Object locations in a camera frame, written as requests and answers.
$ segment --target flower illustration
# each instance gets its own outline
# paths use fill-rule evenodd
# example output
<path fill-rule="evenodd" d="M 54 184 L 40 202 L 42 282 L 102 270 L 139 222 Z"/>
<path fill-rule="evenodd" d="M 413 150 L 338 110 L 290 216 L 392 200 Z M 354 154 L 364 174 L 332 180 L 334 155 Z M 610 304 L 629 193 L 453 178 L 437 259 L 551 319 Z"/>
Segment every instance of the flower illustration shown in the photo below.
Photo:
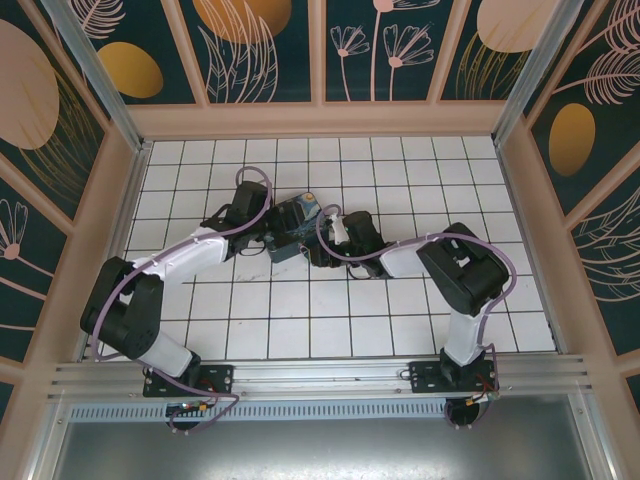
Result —
<path fill-rule="evenodd" d="M 28 216 L 29 210 L 20 202 L 16 202 L 12 215 L 9 202 L 0 200 L 0 258 L 15 260 L 20 256 Z"/>
<path fill-rule="evenodd" d="M 331 29 L 331 40 L 336 47 L 336 51 L 340 56 L 340 66 L 342 67 L 342 83 L 344 84 L 344 93 L 347 95 L 347 101 L 351 101 L 349 95 L 349 87 L 347 86 L 347 75 L 344 70 L 344 59 L 352 55 L 360 55 L 369 51 L 369 42 L 365 42 L 366 36 L 362 32 L 362 26 L 346 27 L 344 32 L 340 27 Z"/>
<path fill-rule="evenodd" d="M 398 37 L 398 25 L 384 29 L 384 47 L 391 67 L 389 100 L 393 100 L 393 78 L 396 68 L 420 65 L 433 60 L 433 49 L 427 49 L 431 43 L 428 30 L 428 25 L 423 28 L 406 27 Z"/>
<path fill-rule="evenodd" d="M 373 0 L 373 6 L 380 13 L 392 12 L 393 10 L 417 10 L 433 7 L 439 3 L 440 0 Z"/>

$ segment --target white grid floor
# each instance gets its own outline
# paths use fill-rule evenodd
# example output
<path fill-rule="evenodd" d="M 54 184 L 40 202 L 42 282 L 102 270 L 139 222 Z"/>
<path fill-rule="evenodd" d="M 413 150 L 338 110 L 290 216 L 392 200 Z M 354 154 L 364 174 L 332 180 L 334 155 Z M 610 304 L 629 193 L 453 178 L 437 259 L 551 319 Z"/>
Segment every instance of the white grid floor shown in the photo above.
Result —
<path fill-rule="evenodd" d="M 271 178 L 276 201 L 311 191 L 321 206 L 367 210 L 386 241 L 465 223 L 520 275 L 487 323 L 486 343 L 499 352 L 553 351 L 495 157 L 489 137 L 156 142 L 126 258 L 192 233 L 231 201 L 237 170 L 255 165 Z M 309 268 L 302 256 L 271 264 L 263 252 L 165 288 L 161 328 L 204 360 L 384 357 L 438 352 L 448 312 L 429 278 L 357 281 L 344 268 Z"/>

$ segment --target mounting plate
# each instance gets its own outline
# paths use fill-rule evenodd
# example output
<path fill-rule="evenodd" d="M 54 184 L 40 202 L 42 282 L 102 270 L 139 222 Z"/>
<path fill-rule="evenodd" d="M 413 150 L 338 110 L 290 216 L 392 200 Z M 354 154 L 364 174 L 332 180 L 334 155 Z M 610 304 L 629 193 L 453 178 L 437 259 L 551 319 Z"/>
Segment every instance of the mounting plate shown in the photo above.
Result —
<path fill-rule="evenodd" d="M 213 385 L 217 393 L 231 393 L 233 386 L 233 365 L 202 365 L 200 367 L 200 381 L 195 388 L 207 390 Z M 153 372 L 146 371 L 142 396 L 146 398 L 175 398 L 200 397 L 193 393 L 167 383 Z"/>
<path fill-rule="evenodd" d="M 491 360 L 478 362 L 474 374 L 467 375 L 458 385 L 452 384 L 444 377 L 440 370 L 440 360 L 409 363 L 409 381 L 413 393 L 481 392 L 482 382 L 476 377 L 476 373 L 495 387 Z"/>

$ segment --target black mounting bracket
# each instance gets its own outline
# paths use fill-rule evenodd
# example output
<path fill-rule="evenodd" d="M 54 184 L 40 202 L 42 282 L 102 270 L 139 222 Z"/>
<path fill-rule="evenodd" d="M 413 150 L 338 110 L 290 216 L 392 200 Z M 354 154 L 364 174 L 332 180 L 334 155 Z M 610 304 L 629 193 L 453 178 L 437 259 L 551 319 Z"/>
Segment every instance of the black mounting bracket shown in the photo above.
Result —
<path fill-rule="evenodd" d="M 213 390 L 216 393 L 231 393 L 233 386 L 233 365 L 201 365 L 200 376 L 193 388 L 199 390 Z M 144 388 L 142 396 L 145 398 L 176 398 L 176 397 L 201 397 L 188 393 L 181 388 L 167 383 L 155 372 L 145 370 Z"/>
<path fill-rule="evenodd" d="M 481 375 L 490 386 L 495 387 L 493 362 L 478 360 L 474 364 L 473 375 L 465 375 L 457 383 L 452 383 L 442 372 L 441 360 L 411 362 L 407 380 L 411 382 L 413 393 L 481 392 L 482 381 L 476 374 Z"/>

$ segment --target purple cable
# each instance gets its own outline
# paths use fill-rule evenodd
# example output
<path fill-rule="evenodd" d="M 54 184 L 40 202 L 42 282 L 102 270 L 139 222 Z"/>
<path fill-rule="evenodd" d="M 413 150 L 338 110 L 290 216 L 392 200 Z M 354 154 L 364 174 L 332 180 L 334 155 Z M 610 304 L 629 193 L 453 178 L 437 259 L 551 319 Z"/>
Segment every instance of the purple cable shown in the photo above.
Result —
<path fill-rule="evenodd" d="M 151 265 L 154 264 L 154 262 L 157 262 L 158 260 L 162 260 L 163 258 L 165 258 L 168 255 L 171 255 L 172 253 L 180 250 L 181 248 L 185 247 L 186 245 L 190 245 L 192 242 L 196 242 L 197 243 L 197 242 L 200 242 L 200 241 L 210 240 L 212 238 L 225 237 L 225 236 L 228 236 L 228 235 L 235 235 L 236 233 L 240 233 L 240 232 L 242 232 L 244 230 L 247 230 L 248 228 L 250 228 L 253 225 L 255 225 L 264 216 L 264 214 L 267 213 L 269 208 L 271 208 L 271 199 L 273 197 L 273 187 L 271 185 L 271 181 L 269 180 L 269 177 L 267 177 L 267 174 L 264 173 L 259 168 L 256 168 L 256 167 L 242 167 L 240 170 L 238 170 L 238 173 L 236 173 L 236 186 L 240 185 L 240 176 L 242 175 L 243 172 L 245 172 L 247 170 L 253 170 L 255 172 L 258 172 L 263 177 L 263 179 L 265 181 L 265 184 L 266 184 L 266 187 L 267 187 L 267 198 L 265 199 L 264 206 L 262 207 L 262 209 L 260 210 L 258 215 L 256 215 L 252 220 L 250 220 L 249 222 L 245 223 L 244 225 L 242 225 L 242 226 L 240 226 L 238 228 L 233 228 L 233 229 L 227 230 L 225 232 L 208 233 L 208 234 L 202 235 L 200 237 L 194 237 L 194 238 L 190 238 L 188 240 L 184 240 L 184 241 L 174 245 L 173 247 L 168 248 L 167 250 L 165 250 L 164 252 L 159 254 L 157 257 L 155 257 L 154 260 L 150 260 L 150 261 L 146 262 L 145 264 L 141 265 L 140 267 L 136 268 L 133 272 L 131 272 L 130 274 L 125 276 L 122 279 L 122 281 L 120 283 L 118 283 L 116 288 L 113 289 L 113 291 L 111 292 L 111 295 L 109 295 L 109 297 L 107 298 L 107 301 L 105 302 L 104 306 L 102 307 L 102 310 L 100 311 L 100 314 L 98 315 L 98 319 L 96 321 L 95 326 L 93 327 L 93 331 L 91 332 L 91 335 L 93 337 L 93 340 L 91 342 L 91 353 L 92 353 L 92 355 L 93 355 L 93 357 L 95 358 L 96 361 L 110 360 L 112 358 L 116 358 L 116 357 L 120 356 L 120 354 L 101 355 L 100 352 L 98 352 L 98 339 L 100 338 L 99 337 L 100 329 L 102 328 L 102 324 L 104 323 L 104 320 L 105 320 L 105 318 L 107 316 L 107 312 L 109 311 L 109 309 L 113 305 L 113 302 L 116 301 L 116 299 L 118 298 L 118 296 L 120 295 L 122 290 L 138 274 L 142 273 L 146 268 L 149 268 Z M 164 380 L 166 380 L 170 384 L 172 384 L 172 385 L 184 390 L 185 392 L 193 393 L 193 394 L 196 394 L 196 395 L 201 395 L 203 397 L 212 397 L 212 398 L 216 398 L 216 399 L 230 398 L 230 399 L 233 400 L 233 402 L 230 405 L 225 407 L 218 415 L 213 417 L 211 420 L 208 420 L 207 422 L 198 424 L 197 427 L 192 428 L 191 429 L 192 432 L 196 428 L 198 430 L 202 430 L 202 429 L 212 425 L 213 423 L 215 423 L 220 417 L 225 415 L 231 408 L 233 408 L 240 401 L 240 397 L 238 397 L 237 395 L 234 395 L 234 394 L 208 392 L 208 391 L 205 391 L 205 390 L 199 390 L 197 388 L 192 388 L 192 387 L 189 387 L 187 385 L 183 385 L 180 382 L 178 382 L 175 378 L 167 375 L 166 373 L 162 372 L 161 370 L 154 369 L 150 365 L 147 365 L 144 362 L 141 362 L 139 360 L 135 360 L 135 361 L 140 363 L 144 367 L 147 367 L 147 368 L 153 370 L 158 376 L 162 377 Z"/>
<path fill-rule="evenodd" d="M 484 337 L 484 328 L 485 325 L 487 323 L 487 320 L 489 318 L 489 315 L 491 314 L 491 311 L 495 308 L 495 306 L 500 303 L 502 300 L 504 300 L 507 295 L 509 295 L 513 289 L 516 286 L 516 282 L 518 281 L 518 274 L 516 272 L 516 267 L 513 264 L 513 262 L 509 259 L 509 257 L 507 257 L 505 255 L 505 253 L 494 247 L 493 245 L 491 245 L 488 242 L 485 242 L 484 240 L 480 240 L 479 238 L 476 237 L 470 237 L 468 235 L 462 235 L 460 233 L 431 233 L 428 235 L 425 235 L 423 237 L 417 237 L 417 238 L 412 238 L 410 240 L 403 240 L 401 242 L 396 242 L 393 245 L 389 245 L 388 247 L 383 248 L 382 250 L 378 250 L 377 252 L 374 253 L 370 253 L 368 255 L 363 255 L 361 257 L 347 257 L 345 255 L 340 255 L 336 252 L 334 252 L 333 250 L 331 250 L 331 248 L 329 247 L 329 245 L 327 245 L 327 243 L 324 241 L 324 238 L 322 238 L 322 229 L 320 227 L 320 224 L 322 222 L 322 220 L 326 217 L 327 215 L 327 211 L 330 209 L 336 209 L 337 210 L 337 214 L 338 215 L 342 215 L 342 208 L 340 208 L 339 205 L 336 204 L 332 204 L 332 205 L 328 205 L 327 207 L 323 208 L 322 211 L 320 212 L 320 214 L 318 215 L 318 218 L 316 219 L 316 234 L 318 236 L 318 241 L 320 242 L 320 245 L 322 245 L 322 248 L 324 248 L 327 253 L 329 255 L 331 255 L 332 257 L 337 258 L 338 260 L 342 260 L 343 262 L 363 262 L 365 260 L 370 260 L 372 258 L 376 258 L 379 257 L 380 255 L 383 255 L 387 252 L 390 252 L 392 250 L 395 250 L 396 248 L 400 248 L 400 247 L 406 247 L 408 245 L 413 245 L 414 243 L 422 243 L 422 242 L 432 242 L 435 240 L 438 240 L 440 238 L 449 238 L 449 239 L 453 239 L 453 240 L 465 240 L 471 243 L 475 243 L 477 245 L 480 245 L 488 250 L 490 250 L 491 252 L 495 253 L 498 257 L 500 257 L 500 259 L 502 261 L 504 261 L 504 263 L 507 265 L 507 267 L 509 268 L 509 271 L 511 273 L 511 282 L 509 282 L 509 286 L 504 290 L 504 292 L 502 292 L 497 298 L 495 298 L 494 300 L 492 300 L 489 305 L 487 306 L 487 308 L 484 311 L 484 315 L 482 316 L 482 319 L 480 320 L 480 328 L 478 329 L 478 343 L 480 345 L 482 345 L 482 338 Z"/>

